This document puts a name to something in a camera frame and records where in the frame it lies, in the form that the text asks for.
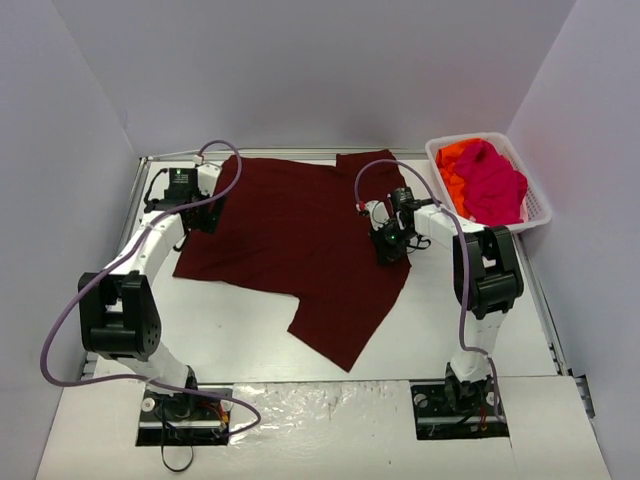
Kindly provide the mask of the maroon t shirt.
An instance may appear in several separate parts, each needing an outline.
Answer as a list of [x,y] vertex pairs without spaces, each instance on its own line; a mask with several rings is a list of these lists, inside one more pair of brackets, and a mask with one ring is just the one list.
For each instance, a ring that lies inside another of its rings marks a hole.
[[337,155],[334,165],[229,158],[214,233],[189,234],[178,278],[292,295],[289,333],[350,371],[395,305],[411,264],[377,262],[358,198],[383,200],[405,180],[388,150]]

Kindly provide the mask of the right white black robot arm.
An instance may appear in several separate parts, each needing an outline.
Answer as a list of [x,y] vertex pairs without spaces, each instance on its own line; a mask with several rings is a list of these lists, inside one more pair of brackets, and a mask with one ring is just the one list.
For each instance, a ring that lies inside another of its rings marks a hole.
[[417,200],[408,187],[382,201],[360,205],[371,224],[377,260],[391,265],[407,255],[413,239],[426,238],[452,254],[453,289],[461,307],[458,346],[446,365],[446,406],[465,413],[487,392],[495,376],[492,360],[500,327],[524,291],[510,230],[469,221],[433,200]]

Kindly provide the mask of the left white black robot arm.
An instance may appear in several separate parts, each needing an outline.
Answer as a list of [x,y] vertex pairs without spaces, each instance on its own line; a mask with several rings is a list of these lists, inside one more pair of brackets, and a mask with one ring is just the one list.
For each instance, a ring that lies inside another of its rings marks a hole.
[[205,164],[168,168],[169,184],[160,199],[145,198],[141,225],[108,264],[108,274],[85,273],[78,289],[82,344],[86,351],[113,360],[165,397],[179,418],[195,415],[201,393],[193,370],[162,343],[160,315],[152,284],[169,253],[193,230],[215,230],[225,199],[211,202],[221,168]]

